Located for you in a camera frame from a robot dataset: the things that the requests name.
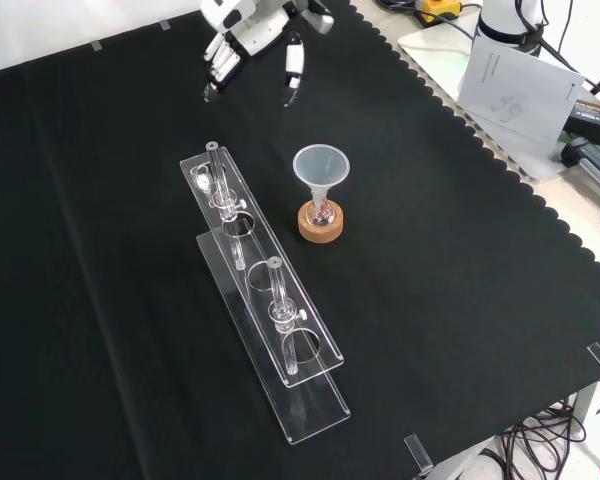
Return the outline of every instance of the scalloped edge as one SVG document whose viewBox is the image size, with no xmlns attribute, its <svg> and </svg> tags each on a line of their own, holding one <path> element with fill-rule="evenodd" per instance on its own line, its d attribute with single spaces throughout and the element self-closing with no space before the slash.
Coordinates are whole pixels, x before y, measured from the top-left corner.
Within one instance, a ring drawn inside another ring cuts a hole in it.
<svg viewBox="0 0 600 480">
<path fill-rule="evenodd" d="M 473 138 L 477 139 L 479 143 L 479 147 L 487 153 L 488 156 L 491 156 L 493 160 L 497 163 L 501 163 L 505 167 L 505 171 L 503 172 L 505 175 L 511 172 L 515 174 L 515 178 L 517 179 L 517 183 L 522 186 L 523 190 L 530 196 L 531 201 L 533 203 L 538 204 L 538 206 L 544 211 L 546 216 L 551 217 L 560 230 L 564 231 L 567 239 L 574 244 L 576 250 L 587 258 L 588 261 L 592 264 L 592 270 L 594 272 L 600 273 L 600 261 L 596 260 L 595 253 L 583 246 L 583 240 L 577 234 L 571 231 L 571 225 L 564 218 L 560 217 L 560 214 L 557 210 L 552 207 L 547 206 L 547 202 L 544 197 L 535 193 L 534 186 L 538 186 L 540 182 L 535 178 L 529 176 L 519 165 L 517 165 L 513 159 L 505 152 L 505 150 L 498 145 L 493 138 L 491 138 L 480 126 L 478 126 L 473 118 L 458 104 L 453 100 L 444 89 L 438 85 L 438 83 L 431 78 L 431 76 L 416 62 L 411 55 L 409 55 L 405 51 L 398 51 L 393 48 L 393 46 L 387 41 L 387 38 L 382 35 L 381 30 L 374 26 L 371 21 L 365 19 L 364 15 L 358 11 L 358 8 L 355 5 L 351 4 L 350 0 L 346 0 L 347 9 L 351 11 L 354 17 L 356 17 L 360 22 L 365 26 L 365 28 L 369 28 L 373 33 L 376 34 L 378 40 L 381 42 L 382 47 L 391 52 L 392 57 L 394 59 L 403 64 L 406 67 L 407 72 L 411 76 L 417 77 L 421 80 L 421 83 L 427 92 L 436 99 L 442 110 L 449 116 L 457 118 L 459 122 L 462 123 L 462 126 L 471 132 Z"/>
</svg>

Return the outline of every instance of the acrylic test tube rack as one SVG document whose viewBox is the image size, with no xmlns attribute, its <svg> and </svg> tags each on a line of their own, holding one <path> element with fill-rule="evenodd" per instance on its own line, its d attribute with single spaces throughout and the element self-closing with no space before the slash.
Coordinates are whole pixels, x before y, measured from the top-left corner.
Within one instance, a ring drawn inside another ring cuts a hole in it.
<svg viewBox="0 0 600 480">
<path fill-rule="evenodd" d="M 180 162 L 211 229 L 198 245 L 289 443 L 350 416 L 344 358 L 226 148 Z"/>
</svg>

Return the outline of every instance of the paper sheet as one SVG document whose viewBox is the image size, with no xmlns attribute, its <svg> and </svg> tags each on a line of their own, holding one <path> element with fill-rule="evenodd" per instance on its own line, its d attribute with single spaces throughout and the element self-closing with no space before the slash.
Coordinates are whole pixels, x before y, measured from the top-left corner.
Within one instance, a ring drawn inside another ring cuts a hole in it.
<svg viewBox="0 0 600 480">
<path fill-rule="evenodd" d="M 465 110 L 553 149 L 584 78 L 530 55 L 476 37 L 460 86 Z"/>
</svg>

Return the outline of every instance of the wooden base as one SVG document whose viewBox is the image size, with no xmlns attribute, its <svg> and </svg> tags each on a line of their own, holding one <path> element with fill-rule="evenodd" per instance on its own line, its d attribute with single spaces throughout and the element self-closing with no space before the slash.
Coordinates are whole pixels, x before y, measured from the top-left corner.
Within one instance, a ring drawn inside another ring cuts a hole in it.
<svg viewBox="0 0 600 480">
<path fill-rule="evenodd" d="M 335 219 L 332 224 L 325 225 L 324 227 L 316 227 L 307 222 L 307 208 L 311 204 L 311 201 L 305 203 L 298 211 L 298 228 L 300 235 L 309 240 L 312 243 L 329 243 L 333 242 L 342 233 L 342 227 L 344 226 L 344 213 L 340 205 L 333 200 L 329 200 L 333 209 L 335 210 Z"/>
</svg>

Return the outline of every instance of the yellow device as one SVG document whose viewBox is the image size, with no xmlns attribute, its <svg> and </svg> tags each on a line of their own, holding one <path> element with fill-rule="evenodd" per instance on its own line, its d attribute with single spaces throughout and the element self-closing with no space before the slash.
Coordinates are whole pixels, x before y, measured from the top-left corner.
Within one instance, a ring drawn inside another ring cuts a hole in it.
<svg viewBox="0 0 600 480">
<path fill-rule="evenodd" d="M 460 15 L 462 5 L 460 0 L 416 0 L 416 8 L 423 12 L 440 15 L 447 20 L 455 20 Z M 432 27 L 442 23 L 437 18 L 420 12 L 415 12 L 415 15 L 424 27 Z"/>
</svg>

